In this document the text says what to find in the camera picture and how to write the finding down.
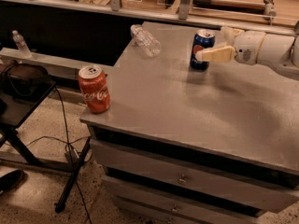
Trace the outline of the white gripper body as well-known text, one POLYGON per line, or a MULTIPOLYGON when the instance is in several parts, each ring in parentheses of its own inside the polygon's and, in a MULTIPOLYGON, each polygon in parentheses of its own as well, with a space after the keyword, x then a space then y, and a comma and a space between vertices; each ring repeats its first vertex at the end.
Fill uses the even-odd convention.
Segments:
POLYGON ((235 37, 235 60, 239 63, 254 65, 257 63, 257 57, 260 47, 263 43, 265 32, 246 31, 235 37))

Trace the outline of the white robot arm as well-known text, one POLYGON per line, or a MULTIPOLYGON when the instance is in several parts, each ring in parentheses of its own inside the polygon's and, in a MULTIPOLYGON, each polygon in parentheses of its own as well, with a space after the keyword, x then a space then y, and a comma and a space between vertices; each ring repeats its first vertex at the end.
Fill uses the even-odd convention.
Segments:
POLYGON ((299 37, 244 31, 222 26, 224 42, 194 53, 198 62, 260 64, 275 73, 299 80, 299 37))

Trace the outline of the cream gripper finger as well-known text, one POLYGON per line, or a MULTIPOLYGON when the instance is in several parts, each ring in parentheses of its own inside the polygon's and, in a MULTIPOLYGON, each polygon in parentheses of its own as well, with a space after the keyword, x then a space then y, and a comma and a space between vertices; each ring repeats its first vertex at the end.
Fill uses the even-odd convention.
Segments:
POLYGON ((195 54, 195 58, 199 62, 230 62, 235 58, 235 49, 232 46, 202 49, 195 54))
POLYGON ((227 26, 221 27, 221 34, 223 35, 226 43, 230 46, 234 44, 235 38, 238 35, 241 35, 242 33, 244 33, 244 30, 242 29, 237 29, 237 28, 232 28, 227 26))

